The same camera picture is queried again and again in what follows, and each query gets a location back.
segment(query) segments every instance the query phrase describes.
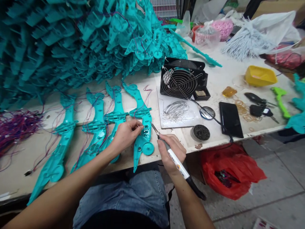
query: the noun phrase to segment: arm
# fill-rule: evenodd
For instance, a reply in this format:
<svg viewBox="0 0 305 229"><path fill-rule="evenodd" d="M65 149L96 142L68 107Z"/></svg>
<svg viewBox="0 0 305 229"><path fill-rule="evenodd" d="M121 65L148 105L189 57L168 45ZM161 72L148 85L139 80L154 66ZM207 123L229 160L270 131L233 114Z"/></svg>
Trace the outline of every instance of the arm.
<svg viewBox="0 0 305 229"><path fill-rule="evenodd" d="M170 145L179 160L183 162L186 156L186 150L178 138L175 135L160 135L160 137ZM158 140L158 146L163 165L175 185L185 227L189 229L214 229L213 222L205 211L201 201L169 157L164 142Z"/></svg>
<svg viewBox="0 0 305 229"><path fill-rule="evenodd" d="M78 204L103 169L134 142L142 129L141 122L137 120L120 124L109 147L83 167L44 192L3 229L52 227L63 215Z"/></svg>

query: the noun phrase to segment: gray floor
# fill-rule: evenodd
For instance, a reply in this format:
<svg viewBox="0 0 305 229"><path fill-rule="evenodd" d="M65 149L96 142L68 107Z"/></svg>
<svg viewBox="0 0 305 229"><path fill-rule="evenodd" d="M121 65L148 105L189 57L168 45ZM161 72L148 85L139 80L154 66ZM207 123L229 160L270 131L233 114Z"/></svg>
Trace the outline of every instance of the gray floor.
<svg viewBox="0 0 305 229"><path fill-rule="evenodd" d="M244 140L243 145L267 176L252 185L252 193L234 201L194 179L207 195L208 200L203 204L216 228L250 229L258 216L281 229L304 228L305 139L284 145L267 135L262 145L254 140ZM160 170L168 192L173 184L164 168ZM185 228L175 191L170 206L171 228Z"/></svg>

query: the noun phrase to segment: white plastic crate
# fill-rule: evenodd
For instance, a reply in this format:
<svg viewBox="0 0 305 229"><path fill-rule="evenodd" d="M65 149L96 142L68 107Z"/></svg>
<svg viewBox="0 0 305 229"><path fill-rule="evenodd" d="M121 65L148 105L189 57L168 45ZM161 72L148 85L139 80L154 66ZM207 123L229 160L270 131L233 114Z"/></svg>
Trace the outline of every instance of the white plastic crate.
<svg viewBox="0 0 305 229"><path fill-rule="evenodd" d="M157 17L163 20L177 18L176 0L150 0Z"/></svg>

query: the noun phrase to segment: jeans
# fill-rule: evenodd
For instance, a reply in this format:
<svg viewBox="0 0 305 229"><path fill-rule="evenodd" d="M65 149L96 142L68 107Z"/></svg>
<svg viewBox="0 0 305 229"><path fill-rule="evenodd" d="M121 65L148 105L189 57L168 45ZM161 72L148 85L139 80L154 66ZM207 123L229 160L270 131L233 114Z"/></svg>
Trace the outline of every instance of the jeans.
<svg viewBox="0 0 305 229"><path fill-rule="evenodd" d="M73 219L73 228L79 229L95 213L108 209L138 212L159 227L169 225L165 208L166 192L157 163L100 176L79 202Z"/></svg>

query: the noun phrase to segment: forearm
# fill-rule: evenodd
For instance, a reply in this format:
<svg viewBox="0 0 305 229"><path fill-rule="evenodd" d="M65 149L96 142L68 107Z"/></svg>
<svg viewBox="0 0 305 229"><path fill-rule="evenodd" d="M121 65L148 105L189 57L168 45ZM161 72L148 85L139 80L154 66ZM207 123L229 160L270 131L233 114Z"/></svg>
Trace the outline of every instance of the forearm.
<svg viewBox="0 0 305 229"><path fill-rule="evenodd" d="M179 173L170 175L170 177L176 188L185 227L187 229L214 229L213 222L201 201L183 176Z"/></svg>
<svg viewBox="0 0 305 229"><path fill-rule="evenodd" d="M92 161L76 170L39 196L4 228L47 228L72 209L102 170L114 158L115 149L106 148Z"/></svg>

